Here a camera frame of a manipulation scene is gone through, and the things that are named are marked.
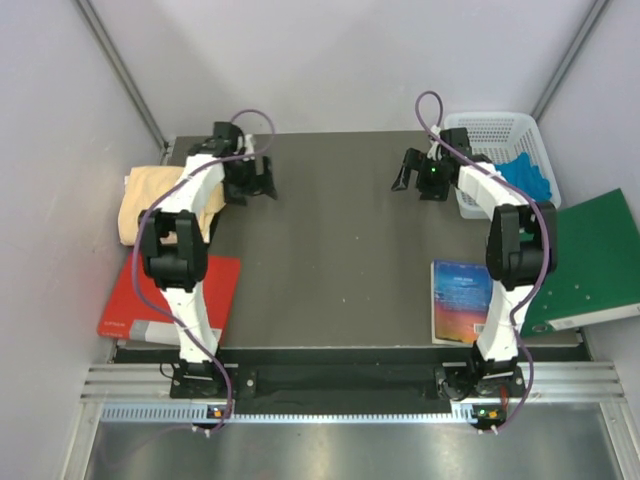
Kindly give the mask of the yellow t shirt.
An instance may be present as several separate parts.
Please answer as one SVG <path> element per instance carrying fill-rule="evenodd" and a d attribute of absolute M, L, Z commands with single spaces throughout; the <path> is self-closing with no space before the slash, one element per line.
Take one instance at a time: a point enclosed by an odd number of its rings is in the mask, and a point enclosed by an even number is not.
<path fill-rule="evenodd" d="M 138 232 L 138 217 L 143 210 L 165 194 L 179 180 L 184 171 L 177 166 L 142 166 L 132 168 L 126 177 L 124 196 L 118 214 L 120 243 L 133 246 Z M 226 203 L 224 189 L 217 184 L 205 207 L 198 211 L 198 222 L 205 243 L 209 243 L 214 216 Z"/>

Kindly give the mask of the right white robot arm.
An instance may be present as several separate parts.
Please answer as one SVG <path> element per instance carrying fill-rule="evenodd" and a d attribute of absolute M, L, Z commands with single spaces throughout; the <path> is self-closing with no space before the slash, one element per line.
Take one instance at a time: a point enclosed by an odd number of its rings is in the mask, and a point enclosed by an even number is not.
<path fill-rule="evenodd" d="M 485 264 L 492 297 L 465 372 L 469 388 L 487 396 L 516 375 L 524 318 L 545 277 L 556 268 L 556 208 L 534 201 L 488 158 L 474 155 L 466 129 L 433 126 L 427 134 L 430 150 L 408 149 L 391 189 L 407 189 L 415 173 L 423 200 L 444 200 L 454 187 L 491 220 Z"/>

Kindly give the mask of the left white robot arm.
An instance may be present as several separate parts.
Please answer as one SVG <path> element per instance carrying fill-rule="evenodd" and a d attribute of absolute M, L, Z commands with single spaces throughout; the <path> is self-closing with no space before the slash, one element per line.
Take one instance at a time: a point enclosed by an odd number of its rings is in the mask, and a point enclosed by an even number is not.
<path fill-rule="evenodd" d="M 167 301 L 165 314 L 178 331 L 175 380 L 192 379 L 209 397 L 224 390 L 227 374 L 216 359 L 219 342 L 209 326 L 204 296 L 209 245 L 199 216 L 218 187 L 223 201 L 235 205 L 260 195 L 278 198 L 271 159 L 232 121 L 216 122 L 212 135 L 193 145 L 174 186 L 140 213 L 134 243 L 144 274 Z"/>

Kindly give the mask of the white plastic basket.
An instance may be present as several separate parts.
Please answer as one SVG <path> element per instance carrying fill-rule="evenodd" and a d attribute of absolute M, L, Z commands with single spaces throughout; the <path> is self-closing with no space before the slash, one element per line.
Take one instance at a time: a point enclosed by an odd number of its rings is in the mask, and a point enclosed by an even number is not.
<path fill-rule="evenodd" d="M 474 154 L 486 155 L 494 164 L 515 160 L 526 152 L 530 163 L 539 168 L 541 176 L 549 182 L 550 201 L 557 209 L 562 204 L 542 136 L 536 121 L 517 112 L 464 112 L 444 117 L 443 128 L 464 127 Z"/>

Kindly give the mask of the blue t shirt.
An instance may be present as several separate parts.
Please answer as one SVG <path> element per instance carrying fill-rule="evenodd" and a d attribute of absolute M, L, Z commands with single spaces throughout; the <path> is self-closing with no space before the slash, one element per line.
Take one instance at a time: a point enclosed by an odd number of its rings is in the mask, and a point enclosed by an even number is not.
<path fill-rule="evenodd" d="M 532 163 L 527 152 L 521 152 L 515 159 L 495 165 L 496 171 L 515 188 L 516 194 L 524 193 L 536 202 L 550 201 L 552 198 L 550 182 L 543 176 L 540 168 Z"/>

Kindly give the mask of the blue orange book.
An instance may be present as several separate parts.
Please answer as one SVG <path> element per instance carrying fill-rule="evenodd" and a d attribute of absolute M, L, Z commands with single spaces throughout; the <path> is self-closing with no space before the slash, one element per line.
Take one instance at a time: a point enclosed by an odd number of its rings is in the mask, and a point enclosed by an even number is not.
<path fill-rule="evenodd" d="M 492 296 L 485 265 L 431 263 L 431 338 L 436 345 L 472 345 L 483 332 Z"/>

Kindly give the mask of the red binder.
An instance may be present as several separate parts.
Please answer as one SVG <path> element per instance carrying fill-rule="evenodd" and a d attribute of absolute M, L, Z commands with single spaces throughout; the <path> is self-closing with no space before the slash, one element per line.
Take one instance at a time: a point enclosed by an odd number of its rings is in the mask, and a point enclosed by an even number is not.
<path fill-rule="evenodd" d="M 97 334 L 118 340 L 143 341 L 177 346 L 178 332 L 172 320 L 145 305 L 134 292 L 131 278 L 133 257 L 129 256 L 104 308 Z M 220 339 L 232 310 L 241 270 L 240 260 L 210 256 L 204 280 L 204 299 L 209 324 Z"/>

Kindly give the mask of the green binder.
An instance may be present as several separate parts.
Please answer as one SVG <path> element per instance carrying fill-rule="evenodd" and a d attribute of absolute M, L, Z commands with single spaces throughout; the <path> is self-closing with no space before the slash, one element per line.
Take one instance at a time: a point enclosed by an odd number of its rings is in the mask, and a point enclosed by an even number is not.
<path fill-rule="evenodd" d="M 558 262 L 531 301 L 521 336 L 639 314 L 639 231 L 620 189 L 557 214 Z"/>

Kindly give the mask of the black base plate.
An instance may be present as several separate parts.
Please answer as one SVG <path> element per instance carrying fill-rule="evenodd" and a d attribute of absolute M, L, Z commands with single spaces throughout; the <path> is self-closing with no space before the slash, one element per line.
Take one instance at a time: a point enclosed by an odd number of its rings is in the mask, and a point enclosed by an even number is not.
<path fill-rule="evenodd" d="M 524 392 L 516 359 L 484 362 L 476 348 L 224 349 L 216 358 L 232 370 L 236 399 L 381 391 L 462 401 Z"/>

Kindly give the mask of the aluminium frame rail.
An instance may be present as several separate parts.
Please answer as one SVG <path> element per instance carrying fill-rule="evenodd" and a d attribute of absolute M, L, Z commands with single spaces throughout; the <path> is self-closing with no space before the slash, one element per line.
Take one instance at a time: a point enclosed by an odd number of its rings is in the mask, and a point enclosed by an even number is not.
<path fill-rule="evenodd" d="M 540 362 L 499 433 L 475 422 L 501 399 L 357 392 L 223 402 L 173 399 L 152 364 L 92 366 L 65 479 L 635 479 L 639 434 L 609 362 Z"/>

